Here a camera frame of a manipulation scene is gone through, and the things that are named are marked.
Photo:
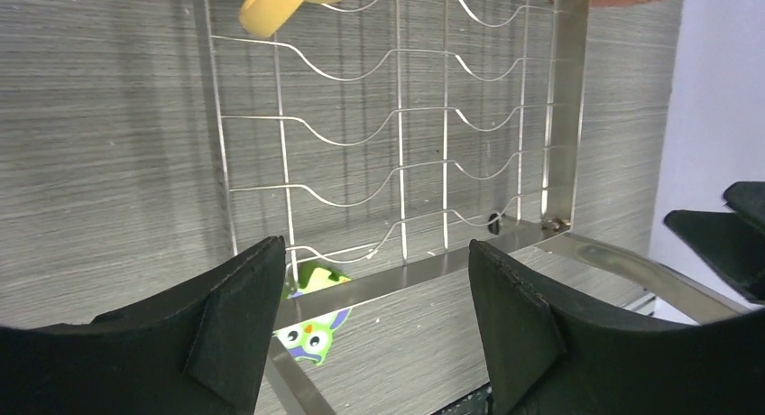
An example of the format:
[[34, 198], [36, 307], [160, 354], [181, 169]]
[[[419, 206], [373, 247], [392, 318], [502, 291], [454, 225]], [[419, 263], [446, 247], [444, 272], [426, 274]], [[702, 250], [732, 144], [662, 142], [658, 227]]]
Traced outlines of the metal dish rack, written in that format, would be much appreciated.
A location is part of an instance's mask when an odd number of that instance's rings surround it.
[[473, 239], [620, 308], [743, 305], [649, 257], [681, 2], [345, 0], [264, 38], [193, 0], [224, 242], [286, 245], [279, 325], [349, 318], [316, 366], [274, 346], [259, 414], [485, 410]]

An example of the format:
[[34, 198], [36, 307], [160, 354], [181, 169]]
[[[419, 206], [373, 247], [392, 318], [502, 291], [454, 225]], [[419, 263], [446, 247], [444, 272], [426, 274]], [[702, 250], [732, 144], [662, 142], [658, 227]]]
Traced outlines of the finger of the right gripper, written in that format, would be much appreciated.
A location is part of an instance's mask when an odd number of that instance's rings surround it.
[[764, 183], [737, 181], [723, 193], [728, 212], [679, 209], [664, 225], [747, 301], [764, 303]]

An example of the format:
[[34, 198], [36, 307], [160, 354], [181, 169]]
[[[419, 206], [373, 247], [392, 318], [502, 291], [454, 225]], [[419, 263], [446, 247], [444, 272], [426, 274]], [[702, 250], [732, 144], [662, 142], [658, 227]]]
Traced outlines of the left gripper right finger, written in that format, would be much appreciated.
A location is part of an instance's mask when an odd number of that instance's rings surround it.
[[468, 276], [498, 414], [761, 414], [764, 313], [684, 325], [622, 309], [485, 241]]

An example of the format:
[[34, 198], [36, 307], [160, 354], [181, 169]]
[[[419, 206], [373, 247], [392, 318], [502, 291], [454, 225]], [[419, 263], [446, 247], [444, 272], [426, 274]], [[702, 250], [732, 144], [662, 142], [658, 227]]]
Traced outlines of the green owl toy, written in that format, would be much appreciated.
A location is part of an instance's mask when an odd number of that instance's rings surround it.
[[[281, 298], [289, 300], [351, 281], [338, 269], [317, 261], [301, 263], [298, 279], [286, 285]], [[340, 309], [279, 329], [273, 334], [296, 361], [310, 361], [321, 366], [327, 360], [335, 332], [349, 318], [352, 309]]]

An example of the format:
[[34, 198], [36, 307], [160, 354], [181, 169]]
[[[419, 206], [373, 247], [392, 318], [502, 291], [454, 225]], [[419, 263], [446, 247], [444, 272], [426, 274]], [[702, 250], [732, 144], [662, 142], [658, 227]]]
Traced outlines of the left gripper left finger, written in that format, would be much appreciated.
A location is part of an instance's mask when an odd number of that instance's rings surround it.
[[269, 236], [85, 325], [1, 329], [4, 414], [251, 414], [285, 271]]

